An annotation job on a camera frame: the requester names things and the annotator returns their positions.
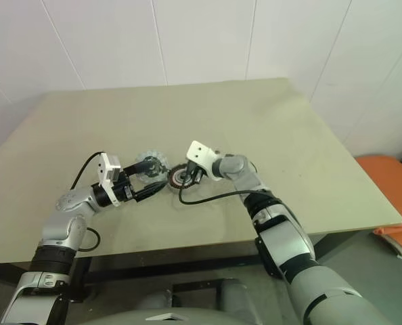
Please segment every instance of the orange chair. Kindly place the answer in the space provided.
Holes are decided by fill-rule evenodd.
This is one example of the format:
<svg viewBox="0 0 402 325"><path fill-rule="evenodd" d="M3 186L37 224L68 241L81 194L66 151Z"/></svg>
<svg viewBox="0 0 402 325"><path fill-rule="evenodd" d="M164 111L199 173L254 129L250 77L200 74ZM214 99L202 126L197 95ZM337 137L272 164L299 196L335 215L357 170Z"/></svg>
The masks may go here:
<svg viewBox="0 0 402 325"><path fill-rule="evenodd" d="M357 158L357 162L402 215L402 164L389 156L364 156ZM402 224L380 227L374 233L388 235L402 246Z"/></svg>

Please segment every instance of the table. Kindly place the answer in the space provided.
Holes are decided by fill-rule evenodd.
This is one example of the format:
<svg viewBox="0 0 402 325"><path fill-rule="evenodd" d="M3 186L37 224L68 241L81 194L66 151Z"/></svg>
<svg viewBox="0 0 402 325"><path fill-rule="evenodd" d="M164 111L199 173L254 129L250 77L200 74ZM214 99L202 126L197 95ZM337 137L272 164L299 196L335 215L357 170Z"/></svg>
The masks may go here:
<svg viewBox="0 0 402 325"><path fill-rule="evenodd" d="M131 165L139 153L157 149L177 165L193 139L249 157L309 234L402 222L287 79L55 92L0 147L0 263L31 259L56 199L92 152L117 154ZM81 185L95 183L95 173L90 166ZM229 190L229 182L203 179L187 198ZM108 207L90 225L102 243L79 257L256 236L238 197L187 207L168 188Z"/></svg>

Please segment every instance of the floor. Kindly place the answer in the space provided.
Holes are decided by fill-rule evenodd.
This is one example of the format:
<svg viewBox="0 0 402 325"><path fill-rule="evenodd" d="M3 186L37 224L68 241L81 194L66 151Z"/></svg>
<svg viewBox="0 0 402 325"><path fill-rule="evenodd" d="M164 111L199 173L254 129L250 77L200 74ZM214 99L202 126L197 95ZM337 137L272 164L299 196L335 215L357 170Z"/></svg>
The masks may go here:
<svg viewBox="0 0 402 325"><path fill-rule="evenodd" d="M402 260L378 238L357 238L324 264L343 276L393 324L402 325ZM146 294L170 288L172 284L215 278L238 278L245 283L265 324L298 324L284 283L272 280L260 265L107 282L97 286L83 304L70 306L66 324L133 309ZM0 284L0 315L12 290ZM187 292L182 296L183 306L211 308L213 297L208 290Z"/></svg>

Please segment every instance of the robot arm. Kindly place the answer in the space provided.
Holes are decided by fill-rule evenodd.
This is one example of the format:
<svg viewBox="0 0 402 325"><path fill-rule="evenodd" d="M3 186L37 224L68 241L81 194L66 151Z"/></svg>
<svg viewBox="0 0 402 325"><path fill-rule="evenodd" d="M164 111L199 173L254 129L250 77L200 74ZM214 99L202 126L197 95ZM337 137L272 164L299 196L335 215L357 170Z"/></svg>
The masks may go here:
<svg viewBox="0 0 402 325"><path fill-rule="evenodd" d="M199 142L187 151L188 174L201 168L214 180L228 179L240 194L259 235L256 246L271 274L287 284L303 324L390 324L332 269L318 264L308 235L291 210L261 181L245 156L221 155Z"/></svg>
<svg viewBox="0 0 402 325"><path fill-rule="evenodd" d="M130 175L155 169L156 160L121 168L116 156L100 154L99 183L70 190L55 205L43 227L42 239L30 269L22 274L0 323L63 325L69 297L70 269L87 230L87 220L104 207L137 202L157 193L167 184L159 181L136 192Z"/></svg>

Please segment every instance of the white wall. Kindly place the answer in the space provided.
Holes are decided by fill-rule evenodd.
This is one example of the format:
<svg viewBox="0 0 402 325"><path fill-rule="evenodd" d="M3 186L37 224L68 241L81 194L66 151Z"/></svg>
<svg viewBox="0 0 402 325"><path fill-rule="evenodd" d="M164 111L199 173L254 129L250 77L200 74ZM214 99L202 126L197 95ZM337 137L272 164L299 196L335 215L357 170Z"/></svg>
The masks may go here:
<svg viewBox="0 0 402 325"><path fill-rule="evenodd" d="M47 91L271 77L402 156L402 0L0 0L0 144Z"/></svg>

